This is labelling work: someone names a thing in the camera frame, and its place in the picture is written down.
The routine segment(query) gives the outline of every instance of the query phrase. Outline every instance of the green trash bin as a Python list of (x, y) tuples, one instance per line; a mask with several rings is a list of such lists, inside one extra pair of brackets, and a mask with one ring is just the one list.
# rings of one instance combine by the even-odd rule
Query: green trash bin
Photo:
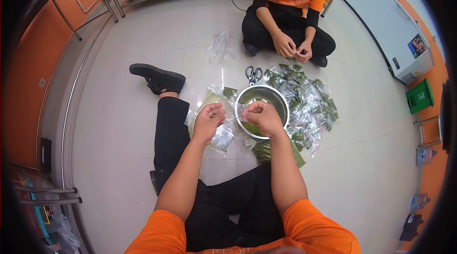
[(420, 84), (415, 86), (412, 90), (406, 93), (408, 100), (409, 112), (414, 114), (429, 106), (435, 105), (433, 102), (433, 94), (428, 80), (423, 80)]

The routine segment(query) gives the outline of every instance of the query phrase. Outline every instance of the orange wall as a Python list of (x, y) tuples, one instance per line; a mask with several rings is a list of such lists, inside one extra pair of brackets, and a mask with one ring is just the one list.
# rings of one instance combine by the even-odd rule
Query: orange wall
[[(441, 103), (441, 95), (443, 92), (442, 84), (446, 82), (448, 79), (447, 70), (445, 67), (444, 59), (438, 49), (437, 43), (433, 40), (433, 36), (430, 31), (427, 29), (427, 26), (413, 9), (413, 7), (408, 3), (406, 0), (398, 0), (400, 4), (408, 11), (409, 15), (414, 20), (417, 20), (419, 26), (422, 29), (428, 43), (430, 44), (430, 50), (432, 53), (433, 60), (435, 62), (435, 66), (427, 72), (423, 77), (417, 79), (411, 86), (415, 86), (420, 83), (424, 78), (427, 78), (433, 93), (433, 99), (435, 101), (435, 106), (428, 107), (422, 111), (419, 111), (420, 120), (426, 120), (430, 117), (434, 117), (440, 114), (440, 103)], [(426, 142), (435, 141), (438, 138), (438, 125), (436, 121), (427, 122), (424, 124), (424, 138)], [(441, 191), (441, 187), (443, 184), (444, 174), (446, 171), (446, 163), (447, 163), (447, 154), (445, 151), (442, 150), (442, 145), (436, 145), (433, 147), (434, 150), (438, 151), (438, 153), (433, 157), (433, 161), (431, 164), (426, 165), (422, 169), (422, 184), (420, 188), (420, 192), (424, 193), (427, 192), (431, 201), (426, 205), (423, 210), (417, 210), (416, 214), (422, 215), (422, 220), (425, 222), (421, 224), (418, 228), (418, 233), (420, 234), (424, 225), (427, 222), (427, 219), (430, 217), (433, 208), (437, 202), (438, 196)], [(415, 243), (417, 237), (415, 237), (411, 242), (404, 242), (402, 245), (402, 250), (409, 250), (411, 246)]]
[[(95, 0), (80, 0), (87, 9)], [(56, 0), (73, 28), (79, 27), (98, 2), (86, 14), (76, 0)], [(20, 40), (6, 73), (2, 98), (2, 130), (8, 159), (25, 166), (37, 167), (35, 142), (38, 114), (44, 88), (38, 86), (41, 78), (48, 79), (70, 28), (66, 25), (52, 1), (35, 17)]]

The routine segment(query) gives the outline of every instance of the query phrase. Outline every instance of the hand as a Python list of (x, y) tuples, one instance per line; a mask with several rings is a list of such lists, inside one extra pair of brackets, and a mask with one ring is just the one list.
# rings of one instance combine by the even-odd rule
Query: hand
[(208, 104), (197, 115), (192, 140), (202, 143), (205, 147), (208, 146), (216, 134), (216, 129), (224, 124), (225, 118), (222, 103)]
[(313, 56), (313, 52), (311, 51), (311, 42), (304, 41), (297, 49), (295, 57), (297, 61), (300, 63), (306, 63), (311, 57)]
[(279, 30), (271, 36), (275, 50), (281, 57), (293, 57), (295, 55), (295, 43), (288, 35)]
[(260, 132), (268, 138), (284, 131), (283, 123), (271, 104), (257, 100), (244, 112), (247, 112), (243, 117), (247, 118), (248, 123), (258, 125)]

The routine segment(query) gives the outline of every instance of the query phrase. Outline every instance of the water bottle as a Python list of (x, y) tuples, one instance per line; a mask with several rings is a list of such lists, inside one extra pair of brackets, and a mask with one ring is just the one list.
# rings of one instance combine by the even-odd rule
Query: water bottle
[(431, 199), (428, 198), (428, 193), (415, 194), (411, 202), (411, 210), (424, 209), (429, 201)]
[(416, 166), (424, 166), (431, 163), (433, 156), (438, 151), (433, 151), (432, 146), (422, 147), (416, 150)]

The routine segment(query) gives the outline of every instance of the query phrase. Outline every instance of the stainless steel bowl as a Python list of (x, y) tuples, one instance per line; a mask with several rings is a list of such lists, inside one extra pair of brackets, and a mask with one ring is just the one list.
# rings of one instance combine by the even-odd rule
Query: stainless steel bowl
[[(287, 104), (287, 101), (283, 95), (279, 93), (279, 91), (267, 85), (249, 86), (238, 95), (236, 99), (236, 106), (241, 104), (250, 104), (254, 101), (255, 98), (262, 98), (263, 100), (270, 102), (278, 112), (279, 118), (281, 118), (284, 128), (286, 128), (289, 122), (289, 105)], [(268, 137), (256, 136), (244, 128), (240, 121), (241, 114), (238, 114), (238, 108), (235, 108), (235, 115), (241, 129), (243, 129), (250, 136), (258, 139), (268, 139)]]

